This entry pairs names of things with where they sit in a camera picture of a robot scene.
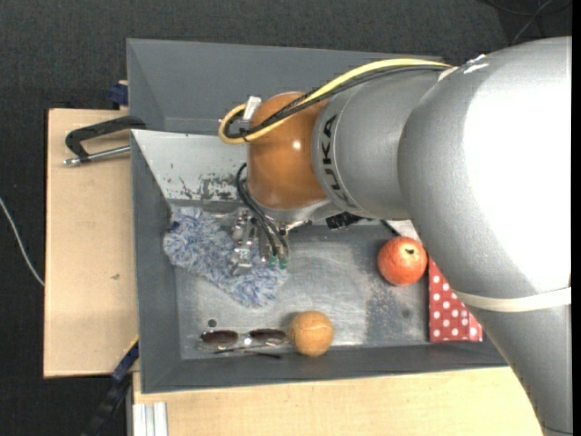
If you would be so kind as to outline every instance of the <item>dark carpet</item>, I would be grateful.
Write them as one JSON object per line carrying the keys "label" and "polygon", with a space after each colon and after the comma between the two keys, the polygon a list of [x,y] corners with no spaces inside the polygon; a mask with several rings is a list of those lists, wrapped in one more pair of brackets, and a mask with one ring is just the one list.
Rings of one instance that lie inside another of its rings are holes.
{"label": "dark carpet", "polygon": [[[495,1],[534,13],[546,0]],[[571,14],[569,6],[543,16],[518,42],[571,35]],[[439,55],[457,64],[506,46],[529,19],[477,0],[0,0],[0,196],[42,273],[45,109],[112,108],[106,94],[126,76],[127,37]],[[44,293],[3,215],[0,313],[0,434],[79,434],[107,379],[43,380]],[[106,434],[123,434],[123,420]]]}

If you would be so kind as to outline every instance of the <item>ball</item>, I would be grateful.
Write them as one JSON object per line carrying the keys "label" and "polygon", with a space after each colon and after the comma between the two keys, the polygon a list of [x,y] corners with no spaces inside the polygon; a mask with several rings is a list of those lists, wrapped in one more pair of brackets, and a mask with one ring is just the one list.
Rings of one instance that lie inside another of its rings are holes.
{"label": "ball", "polygon": [[308,311],[290,322],[288,335],[295,349],[303,355],[319,357],[333,342],[333,323],[321,312]]}

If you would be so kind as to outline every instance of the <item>white strap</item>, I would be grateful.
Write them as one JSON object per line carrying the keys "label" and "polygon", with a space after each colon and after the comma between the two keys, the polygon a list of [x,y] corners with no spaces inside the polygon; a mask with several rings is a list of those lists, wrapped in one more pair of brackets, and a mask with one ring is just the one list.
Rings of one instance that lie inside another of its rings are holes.
{"label": "white strap", "polygon": [[570,286],[557,291],[543,292],[518,299],[493,299],[465,292],[454,292],[467,307],[477,307],[492,312],[532,312],[571,303]]}

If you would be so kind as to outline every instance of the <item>red polka dot cloth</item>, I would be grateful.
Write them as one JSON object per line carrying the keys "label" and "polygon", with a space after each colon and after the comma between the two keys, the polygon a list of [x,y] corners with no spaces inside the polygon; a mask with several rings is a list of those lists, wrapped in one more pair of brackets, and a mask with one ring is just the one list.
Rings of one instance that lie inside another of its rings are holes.
{"label": "red polka dot cloth", "polygon": [[428,262],[428,276],[429,340],[481,342],[482,326],[453,293],[431,258]]}

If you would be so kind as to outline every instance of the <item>blue cloth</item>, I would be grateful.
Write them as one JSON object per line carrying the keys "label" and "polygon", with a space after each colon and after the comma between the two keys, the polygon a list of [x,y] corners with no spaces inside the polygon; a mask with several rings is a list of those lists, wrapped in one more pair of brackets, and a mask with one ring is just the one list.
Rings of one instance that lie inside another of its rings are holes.
{"label": "blue cloth", "polygon": [[235,246],[212,215],[197,207],[174,208],[163,237],[163,250],[173,265],[205,277],[248,307],[273,303],[277,289],[288,278],[286,270],[270,267],[253,248],[251,270],[234,276],[228,261]]}

